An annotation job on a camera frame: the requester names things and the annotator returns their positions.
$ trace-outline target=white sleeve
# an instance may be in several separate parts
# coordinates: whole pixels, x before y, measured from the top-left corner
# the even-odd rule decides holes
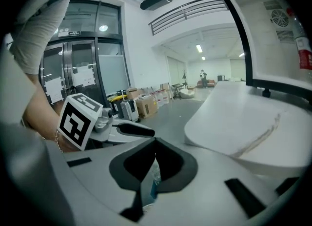
[[[11,33],[14,42],[10,51],[25,73],[38,74],[44,50],[61,24],[69,1],[59,0],[53,3]]]

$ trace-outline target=fire extinguisher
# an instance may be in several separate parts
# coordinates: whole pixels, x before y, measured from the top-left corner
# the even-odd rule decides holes
[[[300,69],[312,70],[312,50],[307,34],[293,10],[288,8],[287,14],[294,23],[292,30],[300,56]]]

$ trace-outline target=metal railing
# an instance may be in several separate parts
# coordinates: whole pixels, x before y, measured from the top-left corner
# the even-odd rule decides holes
[[[228,11],[228,7],[223,0],[195,0],[161,15],[149,23],[149,26],[151,26],[152,34],[156,35],[168,27],[187,19],[220,11]]]

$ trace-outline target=floor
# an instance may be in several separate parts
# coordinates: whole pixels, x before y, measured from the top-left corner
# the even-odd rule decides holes
[[[190,100],[176,99],[159,108],[158,112],[150,118],[141,121],[141,124],[152,128],[156,137],[173,144],[184,143],[184,127],[191,117],[197,112],[213,88],[196,89],[195,98]],[[141,184],[143,206],[153,203],[151,189],[154,182],[150,171]]]

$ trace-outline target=bracelet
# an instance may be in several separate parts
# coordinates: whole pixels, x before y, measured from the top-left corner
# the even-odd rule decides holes
[[[60,145],[59,145],[59,130],[57,130],[57,132],[55,134],[54,141],[58,144],[59,150],[63,153],[63,151],[62,151],[62,149],[60,148]]]

